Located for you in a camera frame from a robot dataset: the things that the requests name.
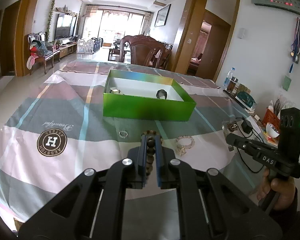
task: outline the floor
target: floor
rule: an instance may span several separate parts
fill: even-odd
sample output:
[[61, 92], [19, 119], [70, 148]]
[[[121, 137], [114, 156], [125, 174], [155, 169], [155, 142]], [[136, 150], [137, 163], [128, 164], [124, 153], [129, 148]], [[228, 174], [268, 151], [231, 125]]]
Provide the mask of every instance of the floor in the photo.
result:
[[73, 53], [63, 57], [60, 62], [54, 63], [54, 68], [50, 68], [51, 64], [48, 62], [46, 75], [43, 72], [43, 67], [40, 67], [35, 69], [32, 75], [13, 77], [0, 95], [0, 129], [8, 121], [15, 110], [22, 104], [22, 102], [28, 97], [29, 92], [33, 88], [37, 88], [59, 68], [77, 58], [92, 59], [101, 62], [107, 61], [108, 54], [109, 49], [105, 48], [101, 48], [98, 52], [92, 55]]
[[[102, 47], [95, 54], [78, 53], [78, 58], [92, 59], [100, 62], [108, 61], [108, 56], [109, 56], [109, 48], [107, 47]], [[130, 62], [131, 62], [130, 52], [127, 52], [124, 63], [130, 63]]]

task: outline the green card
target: green card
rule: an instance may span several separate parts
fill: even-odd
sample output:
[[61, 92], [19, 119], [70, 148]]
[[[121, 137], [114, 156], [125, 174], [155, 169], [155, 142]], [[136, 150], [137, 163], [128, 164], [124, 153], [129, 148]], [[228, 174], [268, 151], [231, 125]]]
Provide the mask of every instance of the green card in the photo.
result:
[[282, 88], [284, 90], [288, 91], [290, 84], [291, 84], [291, 78], [289, 78], [288, 76], [285, 76], [283, 83], [282, 83]]

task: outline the sliding glass door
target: sliding glass door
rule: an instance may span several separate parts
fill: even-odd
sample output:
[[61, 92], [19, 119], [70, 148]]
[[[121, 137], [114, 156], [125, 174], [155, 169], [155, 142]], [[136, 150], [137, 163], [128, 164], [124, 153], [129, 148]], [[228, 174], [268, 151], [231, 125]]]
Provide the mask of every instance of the sliding glass door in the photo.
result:
[[82, 38], [98, 37], [112, 44], [124, 36], [140, 34], [143, 18], [143, 15], [129, 12], [98, 10], [94, 16], [85, 18]]

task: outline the white bowl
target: white bowl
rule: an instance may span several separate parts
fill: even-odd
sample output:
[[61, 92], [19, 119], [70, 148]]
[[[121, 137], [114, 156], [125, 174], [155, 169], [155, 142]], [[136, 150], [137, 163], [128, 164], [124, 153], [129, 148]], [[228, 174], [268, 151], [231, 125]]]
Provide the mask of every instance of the white bowl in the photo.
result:
[[267, 123], [266, 132], [271, 138], [276, 138], [279, 136], [279, 131], [274, 127], [272, 123]]

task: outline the spice jar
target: spice jar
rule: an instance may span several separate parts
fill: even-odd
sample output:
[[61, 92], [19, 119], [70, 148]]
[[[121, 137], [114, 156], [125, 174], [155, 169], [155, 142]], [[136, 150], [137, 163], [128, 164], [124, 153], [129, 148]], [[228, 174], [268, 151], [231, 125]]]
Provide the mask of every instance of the spice jar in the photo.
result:
[[237, 82], [238, 82], [237, 78], [231, 77], [230, 82], [229, 82], [226, 90], [231, 93], [232, 90], [234, 89], [235, 85], [237, 84]]

